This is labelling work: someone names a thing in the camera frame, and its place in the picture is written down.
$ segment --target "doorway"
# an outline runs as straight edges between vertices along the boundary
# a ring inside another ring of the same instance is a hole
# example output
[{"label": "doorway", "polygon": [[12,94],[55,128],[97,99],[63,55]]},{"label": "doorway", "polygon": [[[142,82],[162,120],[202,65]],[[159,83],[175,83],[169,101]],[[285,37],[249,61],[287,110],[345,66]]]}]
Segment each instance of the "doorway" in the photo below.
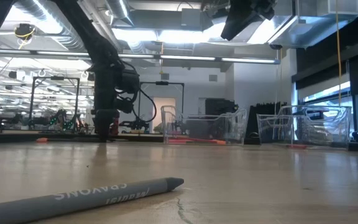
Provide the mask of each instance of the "doorway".
[{"label": "doorway", "polygon": [[167,97],[154,97],[153,100],[154,100],[155,106],[157,107],[157,115],[155,116],[155,119],[152,121],[150,133],[162,134],[161,107],[162,106],[176,107],[177,101],[175,98],[167,98]]}]

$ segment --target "clear plastic bin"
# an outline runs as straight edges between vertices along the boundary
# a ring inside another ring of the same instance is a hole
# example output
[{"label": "clear plastic bin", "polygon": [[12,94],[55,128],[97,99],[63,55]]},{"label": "clear plastic bin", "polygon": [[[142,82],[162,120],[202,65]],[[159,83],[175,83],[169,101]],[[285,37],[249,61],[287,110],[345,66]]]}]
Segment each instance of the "clear plastic bin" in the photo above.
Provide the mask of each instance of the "clear plastic bin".
[{"label": "clear plastic bin", "polygon": [[350,106],[284,106],[278,115],[258,114],[261,144],[310,149],[347,149]]},{"label": "clear plastic bin", "polygon": [[174,106],[161,107],[165,144],[243,145],[247,111],[220,116],[182,114]]}]

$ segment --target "gray crayon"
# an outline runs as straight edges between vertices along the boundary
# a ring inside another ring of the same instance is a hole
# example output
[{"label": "gray crayon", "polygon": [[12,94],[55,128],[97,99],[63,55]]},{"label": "gray crayon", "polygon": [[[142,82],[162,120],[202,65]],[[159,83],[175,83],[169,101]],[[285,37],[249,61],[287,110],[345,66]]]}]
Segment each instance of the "gray crayon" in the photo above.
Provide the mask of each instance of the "gray crayon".
[{"label": "gray crayon", "polygon": [[168,177],[4,202],[0,203],[0,224],[32,222],[66,213],[162,194],[172,191],[183,183],[184,180],[181,178]]}]

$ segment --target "white wall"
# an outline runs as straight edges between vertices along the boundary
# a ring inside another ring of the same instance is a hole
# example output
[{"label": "white wall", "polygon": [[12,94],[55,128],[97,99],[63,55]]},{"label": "white wall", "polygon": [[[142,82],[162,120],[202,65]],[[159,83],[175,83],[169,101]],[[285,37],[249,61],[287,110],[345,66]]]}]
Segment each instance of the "white wall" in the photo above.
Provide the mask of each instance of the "white wall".
[{"label": "white wall", "polygon": [[237,63],[234,65],[234,100],[249,111],[257,103],[275,100],[276,65]]},{"label": "white wall", "polygon": [[287,55],[279,66],[236,63],[234,100],[241,108],[249,110],[250,106],[257,103],[274,103],[277,94],[277,101],[287,102],[290,105],[291,76],[294,74],[296,74],[295,49],[287,50]]},{"label": "white wall", "polygon": [[[161,81],[160,68],[137,68],[141,82]],[[221,73],[218,68],[187,68],[170,67],[163,68],[164,73],[170,74],[169,82],[185,84],[184,113],[198,114],[198,98],[225,98],[225,73]],[[210,82],[209,75],[218,75],[217,82]],[[170,97],[175,98],[177,108],[181,111],[181,86],[157,86],[154,84],[143,84],[142,89],[150,97]],[[143,119],[152,117],[152,104],[145,97],[141,96],[140,115],[144,114]],[[135,102],[135,111],[138,109],[138,101]],[[133,114],[120,114],[121,121],[135,120]]]},{"label": "white wall", "polygon": [[225,99],[234,100],[234,64],[226,72]]}]

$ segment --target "wooden table surface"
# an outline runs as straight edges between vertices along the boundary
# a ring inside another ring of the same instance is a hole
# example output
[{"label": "wooden table surface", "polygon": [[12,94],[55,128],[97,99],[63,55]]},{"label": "wooden table surface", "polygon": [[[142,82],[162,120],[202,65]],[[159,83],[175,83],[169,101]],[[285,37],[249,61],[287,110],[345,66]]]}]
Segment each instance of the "wooden table surface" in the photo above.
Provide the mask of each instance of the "wooden table surface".
[{"label": "wooden table surface", "polygon": [[358,223],[358,153],[149,143],[0,144],[0,202],[159,177],[176,191],[38,223]]}]

